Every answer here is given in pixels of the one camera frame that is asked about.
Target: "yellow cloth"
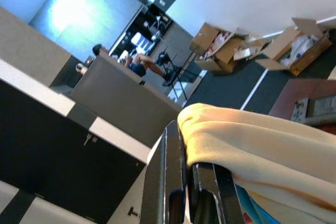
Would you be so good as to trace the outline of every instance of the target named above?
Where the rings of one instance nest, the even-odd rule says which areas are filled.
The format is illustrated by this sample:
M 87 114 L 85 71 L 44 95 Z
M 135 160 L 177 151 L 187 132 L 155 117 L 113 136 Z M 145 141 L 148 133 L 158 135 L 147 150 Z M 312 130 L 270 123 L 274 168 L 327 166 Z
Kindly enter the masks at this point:
M 226 167 L 281 223 L 336 223 L 336 136 L 206 104 L 188 106 L 177 121 L 188 165 Z

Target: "man sitting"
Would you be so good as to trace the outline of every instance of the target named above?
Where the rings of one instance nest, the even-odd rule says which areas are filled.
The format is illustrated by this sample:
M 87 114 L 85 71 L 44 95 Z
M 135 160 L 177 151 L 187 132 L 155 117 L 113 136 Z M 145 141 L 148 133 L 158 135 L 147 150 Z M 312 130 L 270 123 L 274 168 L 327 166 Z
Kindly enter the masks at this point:
M 99 56 L 99 53 L 101 53 L 102 51 L 108 53 L 108 50 L 104 46 L 102 46 L 102 44 L 95 45 L 92 48 L 92 51 L 96 56 Z M 125 59 L 124 65 L 140 77 L 143 77 L 146 74 L 147 68 L 149 68 L 154 73 L 164 78 L 164 80 L 169 81 L 170 79 L 170 74 L 163 73 L 162 70 L 158 68 L 157 65 L 155 65 L 154 59 L 147 55 L 136 54 L 134 59 L 132 59 L 131 57 L 127 57 Z

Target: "wooden table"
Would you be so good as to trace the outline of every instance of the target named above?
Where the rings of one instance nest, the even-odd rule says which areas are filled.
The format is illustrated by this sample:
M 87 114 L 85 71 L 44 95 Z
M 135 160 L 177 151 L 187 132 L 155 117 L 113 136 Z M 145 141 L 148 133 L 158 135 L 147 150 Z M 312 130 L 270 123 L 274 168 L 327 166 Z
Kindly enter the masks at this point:
M 336 94 L 336 81 L 324 79 L 291 79 L 282 90 L 269 115 L 290 120 L 295 102 Z M 336 124 L 315 126 L 336 135 Z

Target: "black cabinet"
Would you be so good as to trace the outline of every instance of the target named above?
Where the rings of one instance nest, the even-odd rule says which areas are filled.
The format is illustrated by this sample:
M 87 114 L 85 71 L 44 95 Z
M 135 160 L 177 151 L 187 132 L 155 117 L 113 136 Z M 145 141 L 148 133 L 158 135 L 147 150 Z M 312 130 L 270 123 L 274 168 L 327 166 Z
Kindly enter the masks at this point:
M 0 96 L 0 180 L 106 223 L 144 164 L 2 81 Z

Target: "open cardboard box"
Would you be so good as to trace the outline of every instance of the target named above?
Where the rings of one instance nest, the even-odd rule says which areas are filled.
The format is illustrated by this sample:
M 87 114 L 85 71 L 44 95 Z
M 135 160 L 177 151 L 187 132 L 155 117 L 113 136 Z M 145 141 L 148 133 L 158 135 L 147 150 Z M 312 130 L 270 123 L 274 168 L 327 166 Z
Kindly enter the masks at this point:
M 298 76 L 308 65 L 319 57 L 328 47 L 331 46 L 329 33 L 323 34 L 318 27 L 316 20 L 306 18 L 292 18 L 298 29 L 287 28 L 279 35 L 272 44 L 267 46 L 260 53 L 268 59 L 256 60 L 258 64 L 268 70 L 289 70 L 295 76 Z M 289 67 L 281 64 L 281 57 L 291 50 L 291 43 L 299 36 L 315 36 L 318 40 L 309 48 L 299 59 L 294 61 Z
M 241 47 L 243 40 L 234 36 L 226 40 L 224 44 L 214 52 L 215 57 L 213 59 L 201 59 L 201 56 L 208 50 L 217 35 L 222 32 L 225 33 L 227 31 L 204 23 L 190 44 L 190 50 L 197 53 L 195 63 L 200 68 L 208 70 L 212 74 L 232 73 L 238 65 L 238 62 L 233 60 L 233 55 L 236 49 Z

